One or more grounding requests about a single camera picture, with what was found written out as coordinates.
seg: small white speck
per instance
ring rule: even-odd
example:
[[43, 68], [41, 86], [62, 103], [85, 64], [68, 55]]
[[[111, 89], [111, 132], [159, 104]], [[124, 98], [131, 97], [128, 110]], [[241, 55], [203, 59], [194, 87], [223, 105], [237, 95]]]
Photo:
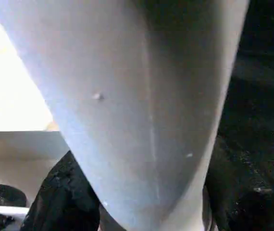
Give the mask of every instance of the small white speck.
[[102, 93], [97, 92], [97, 93], [95, 93], [95, 94], [92, 96], [92, 99], [94, 99], [94, 100], [98, 100], [98, 101], [101, 101], [101, 100], [103, 100], [103, 99], [104, 99], [104, 96], [103, 96], [103, 94], [102, 94]]

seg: scratch mark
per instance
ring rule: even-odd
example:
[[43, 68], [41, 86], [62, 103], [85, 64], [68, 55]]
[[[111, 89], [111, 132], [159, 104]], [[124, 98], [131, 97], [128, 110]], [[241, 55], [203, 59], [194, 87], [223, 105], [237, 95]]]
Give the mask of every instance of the scratch mark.
[[150, 77], [150, 66], [149, 66], [149, 51], [148, 51], [148, 41], [147, 41], [147, 30], [145, 30], [144, 35], [142, 37], [142, 68], [144, 70], [144, 78], [146, 85], [146, 96], [148, 101], [148, 117], [149, 117], [149, 137], [150, 137], [150, 151], [151, 156], [154, 162], [155, 168], [155, 190], [156, 197], [158, 202], [161, 201], [161, 193], [159, 186], [159, 173], [157, 171], [157, 149], [155, 142], [155, 127], [154, 127], [154, 116], [153, 116], [153, 99], [151, 97], [151, 77]]

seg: white surface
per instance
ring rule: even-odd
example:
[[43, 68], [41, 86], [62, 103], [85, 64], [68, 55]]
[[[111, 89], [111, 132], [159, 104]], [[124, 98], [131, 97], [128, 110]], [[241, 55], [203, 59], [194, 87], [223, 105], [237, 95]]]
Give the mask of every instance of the white surface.
[[0, 25], [0, 131], [45, 130], [45, 101]]
[[69, 150], [58, 131], [0, 132], [0, 159], [38, 160], [61, 158]]

